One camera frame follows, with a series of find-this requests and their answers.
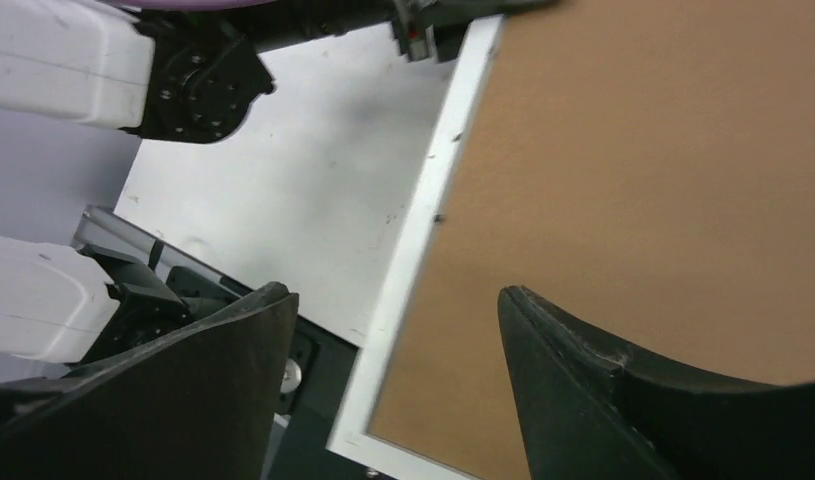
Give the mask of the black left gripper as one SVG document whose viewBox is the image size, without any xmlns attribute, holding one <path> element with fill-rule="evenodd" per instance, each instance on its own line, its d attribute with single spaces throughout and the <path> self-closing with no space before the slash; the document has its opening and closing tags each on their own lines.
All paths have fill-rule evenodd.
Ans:
<svg viewBox="0 0 815 480">
<path fill-rule="evenodd" d="M 454 60 L 469 25 L 478 19 L 524 13 L 556 4 L 548 0 L 391 1 L 390 24 L 402 55 L 411 62 Z"/>
</svg>

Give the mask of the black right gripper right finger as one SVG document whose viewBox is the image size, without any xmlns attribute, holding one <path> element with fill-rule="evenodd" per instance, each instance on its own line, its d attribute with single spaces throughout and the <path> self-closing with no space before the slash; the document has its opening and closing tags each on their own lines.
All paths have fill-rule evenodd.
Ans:
<svg viewBox="0 0 815 480">
<path fill-rule="evenodd" d="M 497 315 L 534 479 L 815 479 L 815 381 L 699 369 L 509 286 Z"/>
</svg>

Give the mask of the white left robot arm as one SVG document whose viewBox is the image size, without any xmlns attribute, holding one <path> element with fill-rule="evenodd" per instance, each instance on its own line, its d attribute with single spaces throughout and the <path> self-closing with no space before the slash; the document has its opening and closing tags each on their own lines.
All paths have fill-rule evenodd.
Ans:
<svg viewBox="0 0 815 480">
<path fill-rule="evenodd" d="M 77 203 L 120 193 L 136 158 L 136 140 L 158 148 L 154 185 L 176 224 L 193 223 L 201 246 L 229 247 L 251 236 L 276 253 L 287 244 L 284 272 L 302 279 L 329 259 L 321 278 L 303 286 L 311 302 L 303 314 L 330 333 L 361 346 L 377 305 L 379 286 L 355 276 L 340 280 L 333 236 L 376 224 L 398 237 L 418 211 L 440 201 L 455 162 L 445 134 L 460 138 L 475 104 L 506 1 L 0 1 L 0 242 L 30 255 L 65 252 L 67 222 Z M 327 100 L 367 100 L 381 92 L 396 112 L 378 126 L 386 148 L 372 154 L 384 178 L 359 173 L 338 179 L 303 162 L 342 162 L 359 150 L 358 120 L 312 121 L 311 92 L 286 94 L 283 110 L 259 120 L 257 68 L 239 80 L 220 78 L 219 101 L 198 96 L 215 55 L 242 39 L 258 51 L 314 47 L 319 40 L 391 22 L 401 46 L 426 29 L 461 30 L 466 44 L 446 93 L 366 73 L 342 79 L 335 71 L 297 66 Z M 298 138 L 275 153 L 285 177 L 246 162 L 259 138 L 306 120 Z M 384 210 L 385 219 L 374 214 Z"/>
</svg>

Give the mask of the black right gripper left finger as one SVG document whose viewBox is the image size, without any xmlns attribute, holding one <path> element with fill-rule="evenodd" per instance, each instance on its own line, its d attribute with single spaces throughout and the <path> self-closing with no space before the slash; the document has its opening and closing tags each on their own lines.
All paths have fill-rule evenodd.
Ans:
<svg viewBox="0 0 815 480">
<path fill-rule="evenodd" d="M 0 479 L 257 479 L 299 297 L 269 283 L 60 378 L 0 383 Z"/>
</svg>

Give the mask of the white picture frame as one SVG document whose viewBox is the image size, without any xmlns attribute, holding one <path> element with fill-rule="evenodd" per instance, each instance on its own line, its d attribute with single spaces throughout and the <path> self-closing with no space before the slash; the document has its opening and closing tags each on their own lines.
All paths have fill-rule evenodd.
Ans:
<svg viewBox="0 0 815 480">
<path fill-rule="evenodd" d="M 505 18 L 473 21 L 463 41 L 412 198 L 328 438 L 330 452 L 393 479 L 467 473 L 370 433 L 403 319 L 491 70 Z"/>
</svg>

